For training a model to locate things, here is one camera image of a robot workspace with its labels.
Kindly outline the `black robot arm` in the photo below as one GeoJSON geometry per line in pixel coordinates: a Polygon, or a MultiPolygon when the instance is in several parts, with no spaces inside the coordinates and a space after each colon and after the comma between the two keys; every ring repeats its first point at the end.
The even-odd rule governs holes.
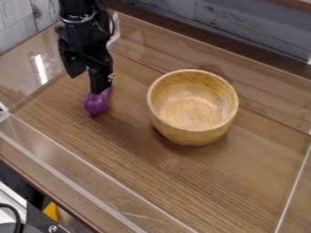
{"type": "Polygon", "coordinates": [[[59,0],[61,25],[56,28],[61,62],[71,78],[89,76],[89,92],[99,95],[112,85],[114,59],[108,41],[115,22],[104,0],[59,0]]]}

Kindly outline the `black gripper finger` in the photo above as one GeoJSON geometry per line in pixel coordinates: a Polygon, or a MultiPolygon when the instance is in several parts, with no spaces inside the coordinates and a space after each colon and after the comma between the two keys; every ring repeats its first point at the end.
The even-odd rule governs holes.
{"type": "Polygon", "coordinates": [[[75,49],[64,40],[59,41],[59,52],[67,74],[71,78],[76,78],[87,71],[87,65],[75,49]]]}
{"type": "Polygon", "coordinates": [[[88,70],[91,93],[99,95],[112,86],[114,68],[111,66],[96,67],[88,70]]]}

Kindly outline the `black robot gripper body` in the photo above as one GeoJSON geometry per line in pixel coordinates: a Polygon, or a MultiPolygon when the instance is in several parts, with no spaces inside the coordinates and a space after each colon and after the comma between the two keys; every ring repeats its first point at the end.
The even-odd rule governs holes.
{"type": "Polygon", "coordinates": [[[111,21],[112,17],[107,12],[61,16],[63,26],[57,28],[60,40],[71,45],[87,66],[112,64],[107,49],[107,43],[114,34],[110,27],[111,21]]]}

